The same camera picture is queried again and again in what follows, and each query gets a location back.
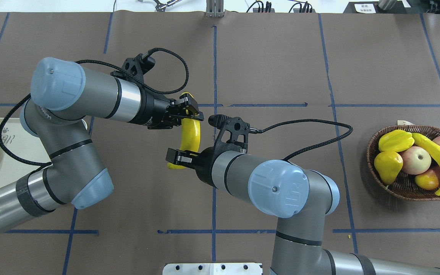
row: paper tag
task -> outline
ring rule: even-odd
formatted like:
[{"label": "paper tag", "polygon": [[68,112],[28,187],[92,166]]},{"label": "paper tag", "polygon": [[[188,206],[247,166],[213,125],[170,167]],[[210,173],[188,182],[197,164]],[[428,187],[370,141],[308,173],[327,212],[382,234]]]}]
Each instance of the paper tag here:
[{"label": "paper tag", "polygon": [[368,4],[354,4],[358,13],[376,13],[373,3]]},{"label": "paper tag", "polygon": [[408,122],[407,120],[397,120],[396,125],[415,125],[412,122]]}]

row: blue joint cap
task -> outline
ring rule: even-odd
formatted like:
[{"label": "blue joint cap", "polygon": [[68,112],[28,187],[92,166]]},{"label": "blue joint cap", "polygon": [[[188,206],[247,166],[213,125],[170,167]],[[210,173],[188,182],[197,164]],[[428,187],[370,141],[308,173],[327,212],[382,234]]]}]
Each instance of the blue joint cap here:
[{"label": "blue joint cap", "polygon": [[247,185],[252,204],[265,214],[290,218],[309,197],[309,180],[300,167],[283,160],[259,164]]},{"label": "blue joint cap", "polygon": [[19,113],[19,123],[21,124],[23,129],[25,129],[25,131],[28,132],[28,134],[31,134],[32,136],[35,136],[35,137],[38,138],[38,134],[33,132],[30,129],[30,127],[28,127],[28,124],[26,124],[26,120],[25,120],[26,103],[28,103],[28,101],[26,101],[25,104],[23,104],[23,108],[21,108],[21,112]]},{"label": "blue joint cap", "polygon": [[77,209],[85,209],[108,197],[112,192],[112,178],[105,168],[76,195],[72,204]]},{"label": "blue joint cap", "polygon": [[46,57],[33,72],[30,93],[37,105],[61,111],[79,99],[85,84],[86,75],[79,64]]},{"label": "blue joint cap", "polygon": [[337,184],[335,184],[335,181],[333,181],[328,176],[325,176],[325,175],[323,175],[317,171],[314,171],[314,170],[310,170],[310,171],[315,172],[315,173],[319,174],[320,176],[322,176],[325,179],[325,181],[327,182],[328,187],[330,188],[330,193],[332,195],[332,205],[330,206],[330,209],[327,211],[327,213],[325,213],[325,216],[330,215],[335,211],[335,209],[339,205],[339,201],[341,199],[339,187],[337,187]]}]

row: white tray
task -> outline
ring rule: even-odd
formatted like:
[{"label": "white tray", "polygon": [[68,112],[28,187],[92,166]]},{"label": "white tray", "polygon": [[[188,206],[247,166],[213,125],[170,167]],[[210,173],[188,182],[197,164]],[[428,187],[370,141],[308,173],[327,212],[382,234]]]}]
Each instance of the white tray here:
[{"label": "white tray", "polygon": [[[8,120],[3,129],[2,139],[7,148],[18,157],[35,162],[49,161],[40,139],[28,134],[19,123],[19,118]],[[37,168],[14,160],[0,148],[0,188]]]}]

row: metal plate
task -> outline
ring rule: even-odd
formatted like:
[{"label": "metal plate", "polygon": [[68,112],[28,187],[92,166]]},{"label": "metal plate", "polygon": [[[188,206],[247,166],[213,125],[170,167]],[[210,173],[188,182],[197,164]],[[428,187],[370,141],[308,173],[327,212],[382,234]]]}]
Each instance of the metal plate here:
[{"label": "metal plate", "polygon": [[262,275],[259,263],[168,264],[162,275]]}]

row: metal bracket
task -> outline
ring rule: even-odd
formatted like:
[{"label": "metal bracket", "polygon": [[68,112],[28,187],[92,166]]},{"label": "metal bracket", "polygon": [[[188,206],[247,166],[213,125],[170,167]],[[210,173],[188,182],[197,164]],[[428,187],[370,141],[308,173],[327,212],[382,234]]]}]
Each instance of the metal bracket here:
[{"label": "metal bracket", "polygon": [[223,0],[206,0],[206,17],[223,17]]},{"label": "metal bracket", "polygon": [[259,263],[168,264],[162,275],[262,275]]}]

